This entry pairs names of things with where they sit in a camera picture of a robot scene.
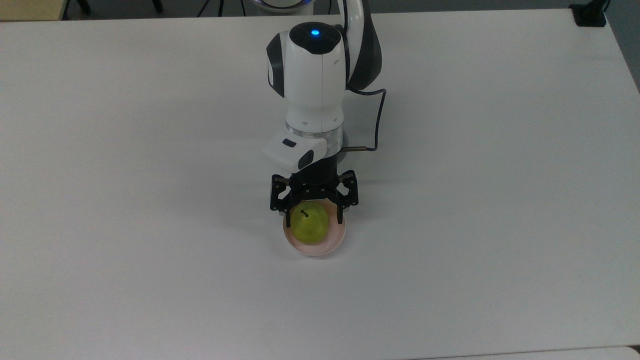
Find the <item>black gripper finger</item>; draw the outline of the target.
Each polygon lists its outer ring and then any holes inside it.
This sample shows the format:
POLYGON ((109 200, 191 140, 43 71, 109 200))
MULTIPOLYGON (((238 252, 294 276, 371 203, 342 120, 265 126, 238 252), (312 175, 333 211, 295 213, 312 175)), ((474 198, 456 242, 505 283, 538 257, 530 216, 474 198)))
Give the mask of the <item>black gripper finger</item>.
POLYGON ((344 212, 359 204, 358 179, 354 170, 348 170, 336 177, 333 189, 333 203, 336 205, 338 224, 345 221, 344 212))
POLYGON ((285 215, 285 227, 291 227, 291 213, 297 206, 297 195, 291 179, 279 174, 270 178, 269 209, 285 215))

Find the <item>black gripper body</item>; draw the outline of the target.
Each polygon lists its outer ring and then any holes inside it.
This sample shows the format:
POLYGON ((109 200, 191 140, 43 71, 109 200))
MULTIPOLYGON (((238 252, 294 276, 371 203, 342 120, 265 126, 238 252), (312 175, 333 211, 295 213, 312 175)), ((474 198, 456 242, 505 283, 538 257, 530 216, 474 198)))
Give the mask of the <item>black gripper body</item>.
POLYGON ((338 200, 339 155, 322 158, 290 176, 290 198, 338 200))

